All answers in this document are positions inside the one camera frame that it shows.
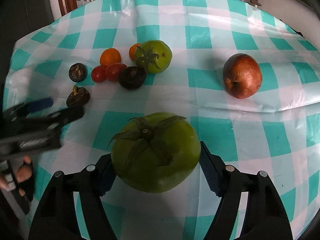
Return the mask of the left hand in glove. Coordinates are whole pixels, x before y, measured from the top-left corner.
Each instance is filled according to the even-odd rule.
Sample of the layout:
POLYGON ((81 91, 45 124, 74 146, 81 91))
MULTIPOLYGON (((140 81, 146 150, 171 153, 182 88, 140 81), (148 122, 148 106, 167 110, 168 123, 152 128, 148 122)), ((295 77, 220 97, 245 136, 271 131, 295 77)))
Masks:
MULTIPOLYGON (((33 200, 34 194, 34 178, 33 178, 33 162, 31 157, 24 156, 23 164, 18 168, 16 174, 16 180, 19 184, 19 194, 21 197, 26 197, 29 202, 33 200)), ((5 179, 5 176, 1 173, 1 190, 9 190, 9 184, 5 179)), ((3 193, 1 192, 1 205, 6 202, 3 193)))

